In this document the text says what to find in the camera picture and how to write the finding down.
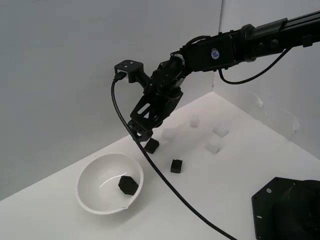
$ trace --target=black bolt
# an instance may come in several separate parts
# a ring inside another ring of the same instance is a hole
[[[260,42],[258,44],[258,47],[256,48],[258,51],[262,51],[265,48],[265,44],[263,42]]]
[[[270,41],[270,48],[275,49],[279,46],[279,41],[277,39],[273,39]]]

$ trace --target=black bracket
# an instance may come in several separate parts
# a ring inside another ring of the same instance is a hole
[[[319,240],[320,181],[275,177],[253,197],[257,240]]]

